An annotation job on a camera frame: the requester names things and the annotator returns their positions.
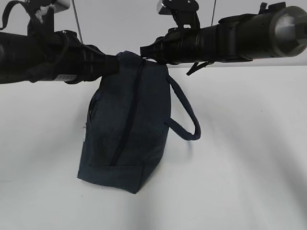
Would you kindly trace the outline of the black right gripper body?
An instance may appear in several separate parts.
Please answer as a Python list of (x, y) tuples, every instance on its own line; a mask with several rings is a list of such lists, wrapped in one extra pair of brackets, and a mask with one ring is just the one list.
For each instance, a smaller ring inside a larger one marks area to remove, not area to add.
[(140, 47), (140, 55), (142, 58), (153, 59), (160, 64), (173, 64), (171, 40), (169, 36), (158, 37), (155, 42), (148, 46)]

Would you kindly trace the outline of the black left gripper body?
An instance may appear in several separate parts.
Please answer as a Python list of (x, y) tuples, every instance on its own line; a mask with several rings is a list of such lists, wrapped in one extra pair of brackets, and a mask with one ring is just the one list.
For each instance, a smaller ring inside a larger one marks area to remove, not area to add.
[(92, 45), (82, 45), (81, 81), (95, 81), (119, 71), (119, 61), (116, 56), (102, 53)]

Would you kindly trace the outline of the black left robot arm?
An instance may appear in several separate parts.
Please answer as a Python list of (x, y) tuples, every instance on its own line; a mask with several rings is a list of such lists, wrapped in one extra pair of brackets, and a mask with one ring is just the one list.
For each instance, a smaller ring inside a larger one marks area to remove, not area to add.
[(118, 72), (117, 57), (85, 45), (81, 31), (55, 31), (55, 14), (74, 8), (74, 1), (11, 0), (2, 14), (1, 30), (7, 27), (16, 5), (21, 5), (30, 18), (27, 35), (0, 33), (1, 84), (23, 81), (78, 84)]

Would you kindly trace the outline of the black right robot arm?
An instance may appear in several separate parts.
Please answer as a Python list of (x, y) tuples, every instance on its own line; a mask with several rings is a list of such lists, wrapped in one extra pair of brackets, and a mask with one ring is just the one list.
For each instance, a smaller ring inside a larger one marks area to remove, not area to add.
[(171, 15), (177, 26), (141, 47), (141, 56), (171, 65), (250, 62), (295, 57), (307, 47), (307, 13), (300, 7), (262, 3), (257, 14), (225, 17), (205, 28), (198, 9), (194, 0), (160, 1), (158, 13)]

